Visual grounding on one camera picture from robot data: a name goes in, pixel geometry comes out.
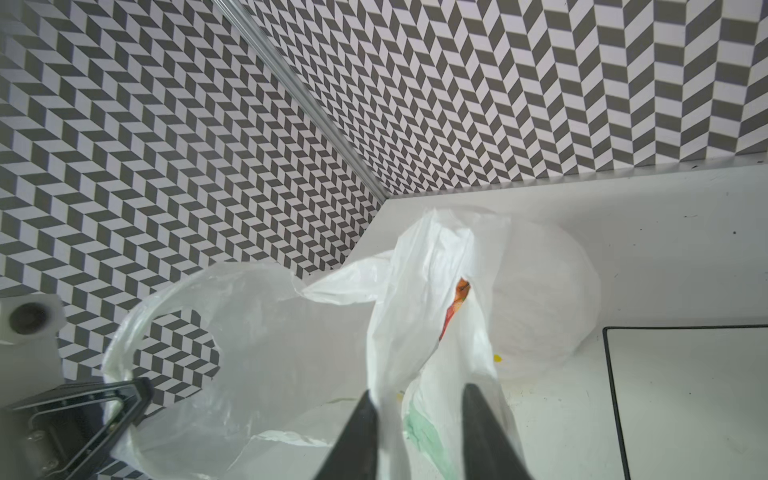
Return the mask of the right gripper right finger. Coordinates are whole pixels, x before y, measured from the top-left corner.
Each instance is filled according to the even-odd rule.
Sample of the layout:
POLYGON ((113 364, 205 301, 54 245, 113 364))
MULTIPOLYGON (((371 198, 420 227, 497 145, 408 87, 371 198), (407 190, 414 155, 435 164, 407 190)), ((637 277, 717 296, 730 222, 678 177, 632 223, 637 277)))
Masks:
POLYGON ((462 457, 467 480, 531 480, 476 384, 462 393, 462 457))

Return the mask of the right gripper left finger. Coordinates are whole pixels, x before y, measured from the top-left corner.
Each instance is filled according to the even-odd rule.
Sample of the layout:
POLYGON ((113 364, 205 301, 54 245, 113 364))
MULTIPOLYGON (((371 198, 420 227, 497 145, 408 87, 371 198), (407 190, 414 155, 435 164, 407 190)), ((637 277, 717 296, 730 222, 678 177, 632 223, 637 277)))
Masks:
POLYGON ((378 411, 366 390, 314 479, 375 480, 378 427, 378 411))

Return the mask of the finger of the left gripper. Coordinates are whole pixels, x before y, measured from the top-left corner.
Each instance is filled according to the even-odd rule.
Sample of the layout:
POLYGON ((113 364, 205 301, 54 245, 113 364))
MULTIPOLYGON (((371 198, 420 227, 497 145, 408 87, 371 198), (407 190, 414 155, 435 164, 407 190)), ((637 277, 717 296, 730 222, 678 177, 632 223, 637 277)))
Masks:
POLYGON ((93 477, 153 395, 147 378, 76 382, 2 407, 1 477, 93 477))

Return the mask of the white plastic bag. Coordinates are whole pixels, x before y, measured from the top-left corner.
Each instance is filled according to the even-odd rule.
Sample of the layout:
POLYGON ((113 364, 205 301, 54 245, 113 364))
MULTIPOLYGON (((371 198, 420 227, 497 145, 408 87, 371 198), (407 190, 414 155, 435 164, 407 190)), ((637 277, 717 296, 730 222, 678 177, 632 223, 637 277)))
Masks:
POLYGON ((464 479, 462 393, 476 384, 515 452, 502 386, 568 359, 596 327, 601 282, 561 228, 432 209, 391 250, 305 283, 272 262, 218 263, 145 298, 107 349, 131 380, 152 323, 197 313, 220 353, 211 383, 131 427, 113 455, 153 479, 225 479, 277 443, 330 447, 366 390, 379 415, 377 479, 411 477, 421 452, 464 479), (442 340, 460 278, 471 291, 442 340))

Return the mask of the red yellow fake peach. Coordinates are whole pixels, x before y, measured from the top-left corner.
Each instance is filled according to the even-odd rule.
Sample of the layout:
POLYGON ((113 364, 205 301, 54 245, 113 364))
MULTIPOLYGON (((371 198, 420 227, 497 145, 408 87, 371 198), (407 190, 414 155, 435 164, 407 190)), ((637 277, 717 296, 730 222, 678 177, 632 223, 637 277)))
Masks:
POLYGON ((445 336, 448 325, 450 324, 455 314, 460 310, 460 308, 464 304, 470 291, 471 291, 471 284, 466 279, 460 278, 454 290, 453 300, 445 313, 445 319, 444 319, 442 331, 439 337, 440 340, 442 340, 443 337, 445 336))

